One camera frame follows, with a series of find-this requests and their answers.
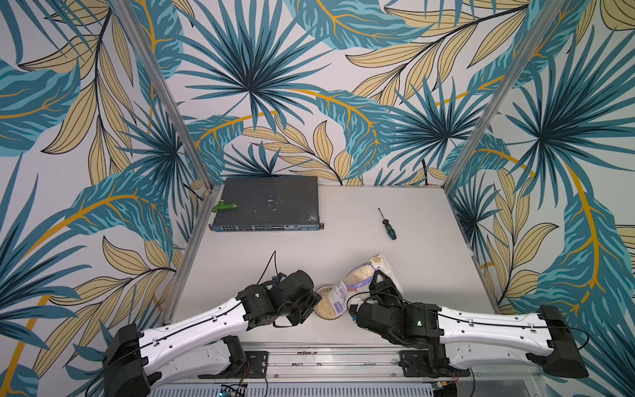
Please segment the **oats bag white purple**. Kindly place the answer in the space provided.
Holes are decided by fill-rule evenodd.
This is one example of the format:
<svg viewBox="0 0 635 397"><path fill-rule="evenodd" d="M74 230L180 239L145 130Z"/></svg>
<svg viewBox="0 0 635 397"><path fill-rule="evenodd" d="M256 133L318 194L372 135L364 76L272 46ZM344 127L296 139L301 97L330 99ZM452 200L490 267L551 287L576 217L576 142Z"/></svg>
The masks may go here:
<svg viewBox="0 0 635 397"><path fill-rule="evenodd" d="M395 284L397 291L403 293L403 287L399 283L393 267L384 255L376 254L355 267L339 283L330 286L324 299L332 308L331 319L338 319L345 314L347 304L352 304L355 299L364 299L369 295L370 284L377 271L389 277Z"/></svg>

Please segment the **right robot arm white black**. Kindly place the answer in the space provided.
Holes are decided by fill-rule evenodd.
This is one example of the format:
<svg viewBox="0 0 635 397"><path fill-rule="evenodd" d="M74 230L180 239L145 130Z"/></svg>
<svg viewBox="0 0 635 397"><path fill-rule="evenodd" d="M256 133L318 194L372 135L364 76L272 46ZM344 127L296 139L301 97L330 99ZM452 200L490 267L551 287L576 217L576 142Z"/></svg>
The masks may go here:
<svg viewBox="0 0 635 397"><path fill-rule="evenodd" d="M564 379L589 375L577 330L554 306L502 315L410 302L387 274L376 271L367 291L347 299L347 310L359 328L404 347L400 360L406 376L463 375L489 364L539 367Z"/></svg>

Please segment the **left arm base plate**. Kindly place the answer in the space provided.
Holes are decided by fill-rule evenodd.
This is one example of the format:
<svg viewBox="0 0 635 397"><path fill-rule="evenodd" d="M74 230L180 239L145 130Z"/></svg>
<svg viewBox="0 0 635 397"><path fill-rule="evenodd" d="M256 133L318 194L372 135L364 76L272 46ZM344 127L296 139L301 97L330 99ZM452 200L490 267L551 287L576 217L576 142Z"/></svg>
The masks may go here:
<svg viewBox="0 0 635 397"><path fill-rule="evenodd" d="M270 354L266 351L251 351L245 353L246 358L238 364L230 364L223 372L212 375L213 379L257 379L264 380L269 368Z"/></svg>

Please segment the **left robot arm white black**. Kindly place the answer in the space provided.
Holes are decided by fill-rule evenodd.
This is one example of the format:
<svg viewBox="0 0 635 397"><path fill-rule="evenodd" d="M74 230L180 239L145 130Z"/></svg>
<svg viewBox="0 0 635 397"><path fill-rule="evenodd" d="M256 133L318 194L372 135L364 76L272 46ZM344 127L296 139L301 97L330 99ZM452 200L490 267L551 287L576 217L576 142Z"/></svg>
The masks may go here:
<svg viewBox="0 0 635 397"><path fill-rule="evenodd" d="M102 358L104 395L147 396L176 380L208 374L233 377L246 365L239 335L280 317L303 324L322 297L304 271L247 286L214 309L154 329L119 329Z"/></svg>

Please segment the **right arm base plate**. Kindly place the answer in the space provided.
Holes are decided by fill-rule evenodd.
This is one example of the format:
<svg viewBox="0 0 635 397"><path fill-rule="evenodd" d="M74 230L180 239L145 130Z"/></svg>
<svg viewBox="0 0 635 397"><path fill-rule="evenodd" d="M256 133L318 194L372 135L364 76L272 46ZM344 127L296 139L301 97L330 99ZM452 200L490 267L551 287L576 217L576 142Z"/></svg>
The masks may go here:
<svg viewBox="0 0 635 397"><path fill-rule="evenodd" d="M451 367L441 359L434 359L430 351L403 350L399 352L398 365L405 378L461 378L470 377L469 370Z"/></svg>

